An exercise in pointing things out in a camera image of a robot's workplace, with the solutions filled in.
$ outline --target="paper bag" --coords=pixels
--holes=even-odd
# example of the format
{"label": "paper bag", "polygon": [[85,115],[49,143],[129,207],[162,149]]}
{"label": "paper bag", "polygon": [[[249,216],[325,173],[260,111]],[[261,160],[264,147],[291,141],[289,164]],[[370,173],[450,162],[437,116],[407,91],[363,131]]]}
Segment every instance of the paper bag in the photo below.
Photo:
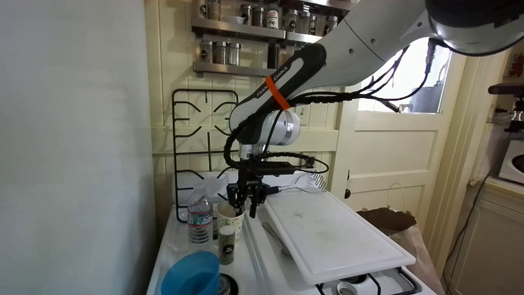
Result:
{"label": "paper bag", "polygon": [[409,271],[431,288],[433,292],[438,295],[445,295],[435,266],[422,240],[417,220],[409,211],[396,212],[383,207],[357,213],[413,255],[417,261],[414,265],[406,266]]}

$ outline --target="gas stove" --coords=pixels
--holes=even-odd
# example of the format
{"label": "gas stove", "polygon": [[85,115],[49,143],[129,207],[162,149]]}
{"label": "gas stove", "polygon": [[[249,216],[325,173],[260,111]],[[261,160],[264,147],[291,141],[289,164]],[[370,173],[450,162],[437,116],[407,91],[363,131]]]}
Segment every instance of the gas stove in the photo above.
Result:
{"label": "gas stove", "polygon": [[[188,227],[177,221],[174,210],[171,211],[162,239],[147,295],[161,295],[160,286],[166,272],[190,253]],[[282,255],[280,244],[266,233],[261,226],[262,222],[270,222],[263,206],[256,218],[244,220],[234,262],[220,265],[220,272],[235,280],[238,295],[338,295],[337,286],[342,281],[346,281],[345,285],[349,286],[342,292],[343,295],[376,295],[377,286],[380,286],[382,295],[434,295],[431,289],[404,267],[310,286],[304,281],[293,259]],[[216,241],[213,250],[217,252]]]}

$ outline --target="spoon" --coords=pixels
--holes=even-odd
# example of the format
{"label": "spoon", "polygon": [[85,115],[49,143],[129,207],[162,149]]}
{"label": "spoon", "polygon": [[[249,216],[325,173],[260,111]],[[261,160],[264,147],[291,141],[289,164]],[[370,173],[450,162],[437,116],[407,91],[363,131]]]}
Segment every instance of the spoon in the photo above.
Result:
{"label": "spoon", "polygon": [[272,236],[274,236],[275,239],[277,239],[280,244],[282,245],[282,254],[284,256],[288,256],[288,257],[291,257],[291,253],[289,252],[289,249],[288,247],[286,246],[286,244],[284,244],[284,242],[282,241],[282,239],[277,235],[277,233],[273,230],[273,228],[271,227],[271,224],[267,223],[267,222],[263,222],[262,223],[262,227]]}

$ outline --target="blue plastic container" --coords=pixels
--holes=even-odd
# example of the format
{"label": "blue plastic container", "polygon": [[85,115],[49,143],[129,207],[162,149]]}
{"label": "blue plastic container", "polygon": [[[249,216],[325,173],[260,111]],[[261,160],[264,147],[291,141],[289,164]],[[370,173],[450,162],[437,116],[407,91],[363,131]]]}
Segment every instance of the blue plastic container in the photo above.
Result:
{"label": "blue plastic container", "polygon": [[208,251],[185,256],[162,281],[162,295],[215,295],[219,288],[219,259]]}

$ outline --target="white cutting board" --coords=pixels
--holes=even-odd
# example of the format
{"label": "white cutting board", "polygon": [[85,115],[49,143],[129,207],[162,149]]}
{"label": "white cutting board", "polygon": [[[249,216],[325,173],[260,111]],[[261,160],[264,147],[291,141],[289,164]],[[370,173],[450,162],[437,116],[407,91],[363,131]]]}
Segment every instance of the white cutting board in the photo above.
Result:
{"label": "white cutting board", "polygon": [[415,263],[329,192],[271,195],[266,208],[308,284]]}

